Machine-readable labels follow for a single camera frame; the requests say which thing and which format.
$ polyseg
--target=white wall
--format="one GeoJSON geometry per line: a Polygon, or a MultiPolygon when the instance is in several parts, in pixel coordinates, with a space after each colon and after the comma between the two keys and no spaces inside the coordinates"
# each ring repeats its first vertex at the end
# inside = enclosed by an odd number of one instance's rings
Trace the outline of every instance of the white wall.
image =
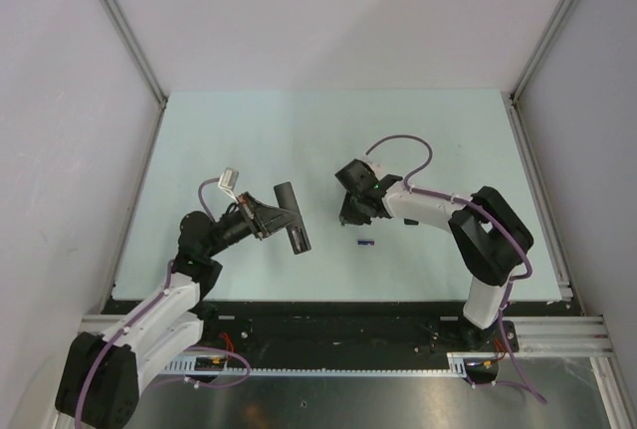
{"type": "Polygon", "coordinates": [[[169,91],[509,91],[559,0],[119,0],[169,91]]]}
{"type": "Polygon", "coordinates": [[[586,306],[637,400],[637,1],[581,0],[522,109],[586,306]]]}
{"type": "Polygon", "coordinates": [[[98,0],[0,0],[0,15],[5,428],[24,394],[35,399],[19,418],[55,394],[106,282],[158,108],[98,0]]]}

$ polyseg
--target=purple cable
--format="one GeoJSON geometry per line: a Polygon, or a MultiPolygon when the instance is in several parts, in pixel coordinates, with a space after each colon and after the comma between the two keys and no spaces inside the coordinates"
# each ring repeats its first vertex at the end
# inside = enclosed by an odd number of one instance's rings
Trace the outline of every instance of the purple cable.
{"type": "MultiPolygon", "coordinates": [[[[166,271],[166,281],[164,282],[164,286],[163,286],[164,290],[166,290],[170,286],[170,277],[172,274],[173,262],[174,260],[170,260],[168,262],[168,269],[166,271]]],[[[146,305],[145,308],[143,308],[141,311],[139,311],[139,313],[137,313],[134,317],[132,317],[130,321],[126,323],[124,327],[126,326],[131,327],[136,322],[138,322],[144,315],[146,315],[150,310],[152,310],[155,307],[155,305],[157,305],[164,296],[165,296],[164,293],[159,293],[155,298],[152,299],[152,301],[148,305],[146,305]]],[[[84,411],[84,405],[87,402],[87,395],[89,394],[89,388],[91,387],[93,378],[96,376],[96,373],[98,372],[98,368],[100,367],[100,364],[102,363],[102,361],[108,354],[108,351],[114,346],[114,344],[117,342],[118,339],[121,338],[122,335],[123,335],[123,327],[119,329],[112,336],[112,338],[106,342],[106,345],[102,348],[102,350],[98,354],[98,357],[96,357],[96,360],[93,362],[93,365],[91,366],[91,368],[89,369],[89,372],[87,373],[87,377],[84,380],[84,383],[82,384],[82,389],[80,390],[80,396],[78,397],[78,405],[76,406],[76,414],[75,414],[76,429],[82,429],[82,413],[84,411]]]]}
{"type": "Polygon", "coordinates": [[[509,386],[509,387],[521,387],[525,391],[528,391],[529,393],[531,393],[535,397],[535,399],[537,399],[541,404],[547,404],[548,401],[546,401],[546,399],[541,394],[539,394],[539,392],[537,392],[537,390],[535,390],[535,388],[531,385],[531,383],[525,376],[525,373],[523,372],[522,367],[520,366],[520,363],[514,356],[514,352],[511,348],[511,345],[509,344],[509,339],[507,338],[507,334],[505,332],[505,325],[504,325],[504,311],[509,303],[509,296],[511,295],[511,290],[513,289],[513,282],[517,280],[526,280],[530,278],[531,275],[533,274],[531,261],[527,257],[527,254],[525,253],[523,248],[520,246],[520,244],[516,241],[516,239],[513,237],[513,235],[511,235],[511,233],[509,233],[509,231],[493,215],[491,215],[487,210],[485,210],[481,206],[476,205],[471,200],[467,200],[465,198],[454,196],[454,195],[449,195],[448,193],[414,187],[409,184],[409,180],[411,179],[411,177],[413,177],[416,173],[418,173],[419,171],[424,169],[427,165],[429,165],[429,163],[432,160],[433,150],[431,148],[431,145],[426,140],[420,137],[417,137],[415,135],[408,135],[408,134],[389,135],[387,137],[381,138],[376,143],[374,143],[371,147],[369,147],[369,149],[365,152],[365,155],[368,155],[369,152],[371,152],[374,148],[376,148],[381,143],[387,140],[392,140],[394,138],[409,138],[412,140],[419,141],[423,145],[425,145],[427,149],[429,150],[429,158],[427,158],[427,161],[423,165],[415,168],[414,170],[412,170],[405,176],[405,179],[403,180],[403,185],[405,186],[405,189],[408,192],[413,192],[420,195],[427,195],[429,197],[439,198],[439,199],[446,200],[452,203],[458,202],[480,213],[483,217],[487,219],[488,222],[490,222],[494,226],[494,228],[496,228],[505,237],[505,239],[511,244],[514,250],[516,250],[516,253],[518,253],[520,258],[522,259],[522,262],[527,268],[527,272],[523,275],[516,275],[516,276],[510,277],[509,282],[507,283],[507,289],[505,290],[505,295],[503,297],[502,302],[500,303],[500,308],[498,310],[498,327],[500,329],[502,339],[505,342],[505,349],[507,350],[507,353],[509,354],[509,357],[511,358],[511,363],[514,365],[516,371],[518,372],[518,375],[520,376],[520,378],[525,384],[520,384],[518,382],[513,382],[513,381],[500,381],[500,382],[497,382],[496,384],[501,386],[509,386]]]}
{"type": "Polygon", "coordinates": [[[211,222],[215,221],[215,217],[212,216],[212,212],[208,208],[208,205],[206,205],[206,201],[203,198],[203,189],[206,185],[210,185],[211,183],[217,183],[218,181],[219,181],[219,177],[209,178],[208,180],[204,180],[203,182],[201,182],[201,185],[199,185],[199,189],[197,190],[197,195],[199,195],[199,203],[201,203],[201,206],[203,207],[204,211],[206,212],[206,215],[208,215],[208,218],[210,219],[211,222]]]}
{"type": "Polygon", "coordinates": [[[241,384],[243,381],[245,381],[246,379],[248,379],[248,377],[250,377],[250,373],[252,372],[252,367],[250,367],[250,363],[248,362],[248,360],[243,357],[241,354],[237,354],[236,352],[233,351],[228,351],[225,349],[219,349],[217,347],[207,347],[207,346],[191,346],[188,349],[186,349],[187,351],[209,351],[209,350],[214,350],[215,352],[221,352],[222,354],[225,354],[227,356],[232,356],[238,360],[240,360],[243,365],[246,367],[246,373],[243,374],[239,379],[232,381],[232,382],[226,382],[224,384],[214,384],[214,383],[210,383],[210,382],[201,382],[201,381],[197,381],[196,379],[191,379],[185,376],[175,376],[175,377],[168,377],[166,379],[161,379],[160,381],[157,381],[156,384],[152,385],[152,388],[156,388],[159,386],[163,386],[164,384],[170,384],[173,382],[190,382],[192,384],[196,384],[199,383],[199,386],[201,387],[206,387],[208,389],[225,389],[227,387],[232,387],[232,386],[236,386],[237,384],[241,384]]]}

